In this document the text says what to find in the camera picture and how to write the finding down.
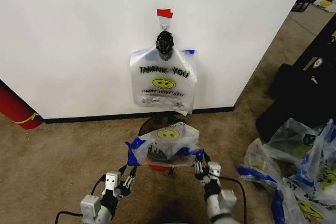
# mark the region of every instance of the pile of plastic bags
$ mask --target pile of plastic bags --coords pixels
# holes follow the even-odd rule
[[[311,129],[289,119],[267,144],[259,138],[250,144],[237,170],[273,194],[276,224],[336,223],[335,137],[332,120]],[[295,172],[285,177],[273,158]]]

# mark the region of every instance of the yellow strap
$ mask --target yellow strap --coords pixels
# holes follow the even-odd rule
[[[26,122],[28,122],[29,120],[34,120],[34,118],[35,118],[35,116],[36,115],[38,115],[37,113],[33,113],[28,119],[26,119],[26,120],[24,120],[24,121],[22,121],[22,122],[14,122],[14,123],[17,123],[17,124],[21,124],[21,123],[26,123]]]

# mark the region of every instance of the red object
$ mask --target red object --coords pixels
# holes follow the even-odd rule
[[[173,13],[170,11],[170,9],[157,9],[156,13],[158,14],[158,17],[166,17],[166,18],[172,18],[173,17]]]
[[[33,129],[42,123],[35,111],[29,108],[12,92],[1,86],[0,112],[26,130]]]
[[[154,170],[159,170],[161,172],[165,171],[165,170],[170,170],[172,169],[171,167],[167,167],[167,166],[159,166],[159,165],[150,165],[150,167]]]

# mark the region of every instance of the red tape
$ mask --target red tape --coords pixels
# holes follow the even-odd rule
[[[172,18],[173,17],[173,13],[170,11],[170,9],[157,9],[156,10],[158,17],[166,17],[166,18]]]

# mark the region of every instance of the yellow smiley face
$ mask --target yellow smiley face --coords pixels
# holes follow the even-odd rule
[[[315,218],[322,219],[322,216],[314,209],[312,209],[312,207],[307,202],[303,200],[297,200],[297,202],[301,210],[304,211],[306,214],[313,216]]]
[[[330,1],[327,1],[327,0],[322,0],[322,1],[320,2],[320,5],[321,5],[321,6],[330,6],[330,5],[331,5],[331,2],[330,2]]]
[[[328,186],[332,186],[336,183],[336,175],[332,173],[327,174],[327,178],[325,181],[322,182],[323,188],[326,188]]]
[[[175,81],[166,79],[155,79],[153,85],[160,89],[172,89],[176,87]]]
[[[162,139],[174,139],[180,136],[177,130],[158,131],[157,136]]]

